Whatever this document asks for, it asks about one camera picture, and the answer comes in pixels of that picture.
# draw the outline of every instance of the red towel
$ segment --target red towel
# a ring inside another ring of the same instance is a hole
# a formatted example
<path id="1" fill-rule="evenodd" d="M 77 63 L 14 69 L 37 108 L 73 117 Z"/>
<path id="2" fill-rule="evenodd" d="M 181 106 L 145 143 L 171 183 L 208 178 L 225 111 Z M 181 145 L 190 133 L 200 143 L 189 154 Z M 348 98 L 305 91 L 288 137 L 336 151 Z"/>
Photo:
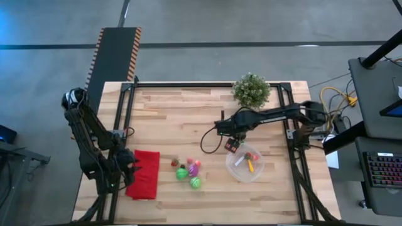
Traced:
<path id="1" fill-rule="evenodd" d="M 134 157 L 139 160 L 136 166 L 141 169 L 134 172 L 135 181 L 127 187 L 126 195 L 133 199 L 155 199 L 160 153 L 135 150 Z"/>

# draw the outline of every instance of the keyboard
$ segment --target keyboard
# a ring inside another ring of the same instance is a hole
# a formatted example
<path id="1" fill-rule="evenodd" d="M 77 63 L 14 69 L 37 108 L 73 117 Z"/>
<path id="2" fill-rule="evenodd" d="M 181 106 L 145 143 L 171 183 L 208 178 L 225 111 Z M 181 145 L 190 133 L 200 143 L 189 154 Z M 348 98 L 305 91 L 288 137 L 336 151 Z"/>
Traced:
<path id="1" fill-rule="evenodd" d="M 402 155 L 365 152 L 363 157 L 371 186 L 402 188 Z"/>

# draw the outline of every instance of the green ball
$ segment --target green ball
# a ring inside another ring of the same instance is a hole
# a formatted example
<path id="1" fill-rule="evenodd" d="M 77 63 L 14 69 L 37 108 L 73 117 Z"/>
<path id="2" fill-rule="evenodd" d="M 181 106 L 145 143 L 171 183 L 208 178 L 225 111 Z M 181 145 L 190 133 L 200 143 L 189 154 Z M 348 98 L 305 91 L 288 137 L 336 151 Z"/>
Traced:
<path id="1" fill-rule="evenodd" d="M 187 175 L 188 175 L 188 171 L 185 169 L 178 168 L 176 171 L 176 177 L 178 180 L 182 180 L 182 179 L 186 178 Z"/>
<path id="2" fill-rule="evenodd" d="M 196 176 L 190 180 L 190 186 L 194 189 L 197 189 L 201 186 L 201 179 Z"/>

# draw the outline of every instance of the wooden tabletop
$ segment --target wooden tabletop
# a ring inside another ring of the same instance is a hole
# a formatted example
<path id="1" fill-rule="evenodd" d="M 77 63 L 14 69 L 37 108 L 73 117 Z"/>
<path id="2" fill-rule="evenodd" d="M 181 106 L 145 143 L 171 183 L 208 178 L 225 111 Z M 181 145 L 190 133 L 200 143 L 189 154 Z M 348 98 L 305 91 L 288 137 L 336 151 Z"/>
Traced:
<path id="1" fill-rule="evenodd" d="M 306 82 L 290 83 L 295 102 L 310 100 Z M 121 82 L 105 83 L 98 117 L 106 129 L 113 127 L 120 87 Z M 279 107 L 276 89 L 271 91 L 264 109 L 274 107 Z M 130 122 L 136 132 L 128 139 L 127 147 L 160 152 L 158 192 L 155 200 L 139 201 L 122 190 L 115 223 L 298 223 L 282 122 L 263 124 L 247 133 L 246 142 L 261 152 L 265 162 L 261 176 L 252 183 L 238 182 L 228 172 L 223 145 L 214 154 L 201 152 L 201 137 L 220 119 L 221 110 L 229 117 L 238 108 L 230 88 L 136 88 Z M 218 142 L 219 136 L 211 132 L 204 139 L 205 149 L 213 149 Z M 340 218 L 323 151 L 312 148 L 306 156 L 314 192 L 331 214 Z M 178 181 L 175 168 L 170 166 L 172 158 L 185 161 L 188 157 L 202 162 L 199 190 L 191 189 L 188 180 Z M 96 197 L 95 181 L 84 175 L 73 219 L 80 218 Z M 305 194 L 303 199 L 310 215 Z"/>

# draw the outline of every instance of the plastic bowl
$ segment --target plastic bowl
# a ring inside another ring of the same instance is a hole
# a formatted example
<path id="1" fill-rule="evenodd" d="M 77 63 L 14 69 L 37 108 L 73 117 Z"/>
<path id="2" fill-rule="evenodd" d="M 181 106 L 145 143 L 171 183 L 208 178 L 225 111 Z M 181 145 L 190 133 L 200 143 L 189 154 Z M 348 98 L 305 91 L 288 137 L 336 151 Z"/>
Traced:
<path id="1" fill-rule="evenodd" d="M 246 154 L 251 153 L 252 155 L 258 156 L 257 160 L 251 160 L 254 168 L 254 172 L 250 172 L 247 160 L 244 158 L 242 161 L 236 163 Z M 242 143 L 235 153 L 227 153 L 226 156 L 226 166 L 231 175 L 233 175 L 237 180 L 245 183 L 250 183 L 257 179 L 264 169 L 264 159 L 263 156 L 257 149 L 253 148 L 251 145 Z"/>

